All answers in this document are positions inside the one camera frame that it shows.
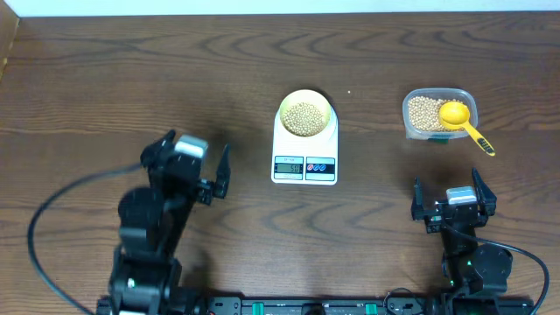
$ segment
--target white wall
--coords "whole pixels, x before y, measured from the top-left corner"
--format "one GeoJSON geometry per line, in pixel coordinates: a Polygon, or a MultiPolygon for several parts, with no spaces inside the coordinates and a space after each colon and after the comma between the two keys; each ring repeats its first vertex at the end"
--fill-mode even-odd
{"type": "Polygon", "coordinates": [[[20,17],[560,11],[560,0],[4,0],[20,17]]]}

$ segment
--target brown wooden surface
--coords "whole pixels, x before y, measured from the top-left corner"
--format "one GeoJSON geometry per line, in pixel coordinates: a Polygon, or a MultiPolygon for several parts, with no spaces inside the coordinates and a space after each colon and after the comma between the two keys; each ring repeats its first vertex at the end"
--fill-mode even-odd
{"type": "Polygon", "coordinates": [[[11,43],[16,37],[19,18],[11,8],[0,0],[0,80],[4,72],[4,66],[8,63],[11,43]]]}
{"type": "MultiPolygon", "coordinates": [[[[0,85],[0,313],[76,313],[39,280],[25,233],[38,204],[84,174],[138,160],[169,128],[207,139],[213,176],[232,144],[226,200],[196,206],[178,258],[193,284],[251,295],[383,296],[445,285],[438,234],[410,219],[413,178],[432,191],[498,195],[478,235],[528,249],[550,268],[541,314],[560,312],[560,14],[372,14],[40,18],[21,23],[0,85]],[[339,115],[339,183],[270,181],[280,101],[317,87],[339,115]],[[412,89],[476,98],[469,139],[406,140],[412,89]]],[[[116,205],[138,172],[71,192],[41,219],[38,255],[78,300],[106,291],[116,205]]],[[[543,274],[514,255],[509,295],[538,298],[543,274]]]]}

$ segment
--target plastic container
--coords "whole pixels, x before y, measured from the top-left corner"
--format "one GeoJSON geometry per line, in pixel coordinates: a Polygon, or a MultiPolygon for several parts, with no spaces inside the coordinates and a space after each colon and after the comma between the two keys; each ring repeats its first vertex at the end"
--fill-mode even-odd
{"type": "Polygon", "coordinates": [[[409,116],[409,101],[416,96],[425,96],[433,99],[458,100],[469,108],[471,112],[471,118],[469,119],[471,125],[474,128],[479,125],[479,113],[476,110],[476,102],[473,96],[465,90],[447,87],[419,88],[406,95],[404,101],[402,101],[402,117],[404,118],[404,128],[406,129],[406,137],[408,139],[449,140],[468,136],[466,131],[423,131],[414,127],[409,116]]]}

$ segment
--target yellow scoop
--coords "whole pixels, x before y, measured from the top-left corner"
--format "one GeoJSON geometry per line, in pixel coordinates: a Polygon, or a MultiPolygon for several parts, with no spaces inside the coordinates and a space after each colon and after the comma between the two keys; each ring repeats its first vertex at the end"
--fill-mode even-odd
{"type": "Polygon", "coordinates": [[[469,108],[458,101],[448,101],[439,109],[439,122],[450,130],[465,128],[472,140],[486,152],[487,155],[493,157],[496,151],[490,143],[469,123],[471,113],[469,108]]]}

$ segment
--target pile of beans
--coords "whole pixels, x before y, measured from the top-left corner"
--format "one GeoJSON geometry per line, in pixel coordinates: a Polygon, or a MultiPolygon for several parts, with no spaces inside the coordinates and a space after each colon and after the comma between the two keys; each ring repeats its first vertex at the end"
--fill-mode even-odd
{"type": "Polygon", "coordinates": [[[422,131],[461,131],[462,129],[449,130],[439,123],[439,108],[447,102],[460,102],[457,100],[432,99],[425,96],[416,96],[409,101],[410,122],[422,131]]]}
{"type": "Polygon", "coordinates": [[[323,113],[307,102],[300,102],[288,108],[280,118],[289,132],[301,137],[315,136],[328,124],[323,113]]]}

